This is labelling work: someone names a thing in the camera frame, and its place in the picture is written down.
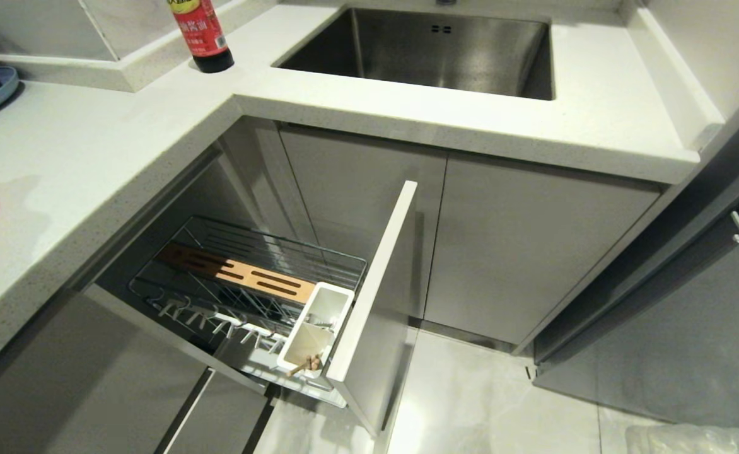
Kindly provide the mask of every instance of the stainless steel sink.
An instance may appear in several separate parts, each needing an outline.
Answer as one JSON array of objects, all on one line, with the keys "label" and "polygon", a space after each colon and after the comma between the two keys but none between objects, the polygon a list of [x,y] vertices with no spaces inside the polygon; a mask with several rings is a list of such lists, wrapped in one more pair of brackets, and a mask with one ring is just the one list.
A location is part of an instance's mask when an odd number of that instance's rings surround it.
[{"label": "stainless steel sink", "polygon": [[347,9],[280,68],[553,100],[545,23]]}]

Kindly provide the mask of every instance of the bottle label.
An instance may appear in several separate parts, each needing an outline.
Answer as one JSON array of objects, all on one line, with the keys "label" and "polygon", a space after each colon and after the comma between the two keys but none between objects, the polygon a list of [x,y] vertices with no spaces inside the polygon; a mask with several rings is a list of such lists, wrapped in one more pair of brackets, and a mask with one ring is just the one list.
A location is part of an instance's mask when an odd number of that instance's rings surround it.
[{"label": "bottle label", "polygon": [[211,57],[226,50],[226,40],[211,0],[168,0],[168,5],[191,54]]}]

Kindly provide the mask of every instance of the gray cabinet door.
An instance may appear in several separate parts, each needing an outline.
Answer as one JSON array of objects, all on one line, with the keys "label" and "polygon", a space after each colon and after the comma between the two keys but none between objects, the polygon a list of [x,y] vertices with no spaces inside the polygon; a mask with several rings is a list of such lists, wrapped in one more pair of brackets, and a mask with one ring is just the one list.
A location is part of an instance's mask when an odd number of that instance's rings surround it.
[{"label": "gray cabinet door", "polygon": [[451,155],[426,320],[521,343],[657,198],[649,183]]},{"label": "gray cabinet door", "polygon": [[170,440],[167,454],[241,454],[266,400],[228,376],[214,373]]},{"label": "gray cabinet door", "polygon": [[204,364],[81,294],[46,311],[0,365],[0,452],[154,452]]},{"label": "gray cabinet door", "polygon": [[305,127],[281,130],[318,243],[372,259],[406,180],[416,195],[413,297],[422,318],[447,152]]}]

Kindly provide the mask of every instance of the drawer front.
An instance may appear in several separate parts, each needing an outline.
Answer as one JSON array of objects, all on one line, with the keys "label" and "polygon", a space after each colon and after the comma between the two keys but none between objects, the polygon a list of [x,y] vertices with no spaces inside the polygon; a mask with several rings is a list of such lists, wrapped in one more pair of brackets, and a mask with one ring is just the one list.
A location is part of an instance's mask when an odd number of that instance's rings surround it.
[{"label": "drawer front", "polygon": [[657,198],[648,183],[452,155],[426,320],[528,342]]},{"label": "drawer front", "polygon": [[81,294],[50,310],[0,371],[0,452],[154,452],[204,365]]}]

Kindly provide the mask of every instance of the stainless steel wire rack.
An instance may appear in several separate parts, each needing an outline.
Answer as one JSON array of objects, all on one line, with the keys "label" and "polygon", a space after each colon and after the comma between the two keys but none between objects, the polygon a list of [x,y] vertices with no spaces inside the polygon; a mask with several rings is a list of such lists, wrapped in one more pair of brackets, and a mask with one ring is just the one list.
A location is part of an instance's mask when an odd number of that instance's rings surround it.
[{"label": "stainless steel wire rack", "polygon": [[[171,244],[197,248],[314,284],[329,282],[356,293],[367,266],[364,259],[346,253],[203,216],[191,216],[162,249]],[[158,256],[159,253],[139,270],[128,288],[160,315],[171,316],[203,342],[214,344],[217,336],[228,337],[233,328],[254,330],[258,339],[266,339],[267,332],[277,333],[275,338],[282,339],[291,333],[300,316],[303,307],[296,301],[172,267]],[[180,316],[183,312],[190,316]],[[229,323],[227,329],[223,329],[225,323]],[[271,342],[263,345],[258,341],[255,345],[277,348]]]}]

